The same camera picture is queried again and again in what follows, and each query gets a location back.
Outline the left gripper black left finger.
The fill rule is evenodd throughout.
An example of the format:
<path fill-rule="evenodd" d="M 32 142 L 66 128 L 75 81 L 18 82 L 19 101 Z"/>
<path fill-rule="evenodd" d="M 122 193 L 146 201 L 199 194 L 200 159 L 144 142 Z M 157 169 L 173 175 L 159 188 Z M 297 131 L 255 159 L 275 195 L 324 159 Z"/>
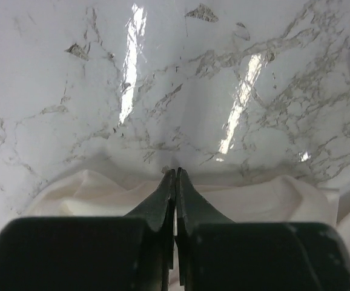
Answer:
<path fill-rule="evenodd" d="M 0 290 L 167 290 L 176 174 L 124 216 L 32 217 L 0 232 Z"/>

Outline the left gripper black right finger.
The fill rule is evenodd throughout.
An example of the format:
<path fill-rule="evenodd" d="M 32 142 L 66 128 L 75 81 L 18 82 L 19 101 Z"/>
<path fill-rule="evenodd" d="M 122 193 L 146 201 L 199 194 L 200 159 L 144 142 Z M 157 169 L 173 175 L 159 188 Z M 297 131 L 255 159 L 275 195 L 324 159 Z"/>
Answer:
<path fill-rule="evenodd" d="M 350 256 L 331 226 L 236 223 L 194 188 L 184 169 L 175 191 L 185 290 L 350 290 Z"/>

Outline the white t-shirt red print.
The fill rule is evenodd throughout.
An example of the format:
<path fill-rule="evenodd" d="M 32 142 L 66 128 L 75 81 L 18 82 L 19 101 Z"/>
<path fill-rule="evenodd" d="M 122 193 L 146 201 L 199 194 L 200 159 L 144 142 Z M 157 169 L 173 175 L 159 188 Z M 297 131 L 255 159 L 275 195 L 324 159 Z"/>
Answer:
<path fill-rule="evenodd" d="M 28 216 L 122 216 L 158 187 L 143 181 L 122 187 L 91 170 L 81 170 L 45 188 Z M 350 254 L 350 192 L 340 196 L 288 175 L 245 187 L 198 185 L 197 191 L 235 222 L 325 222 L 334 226 Z"/>

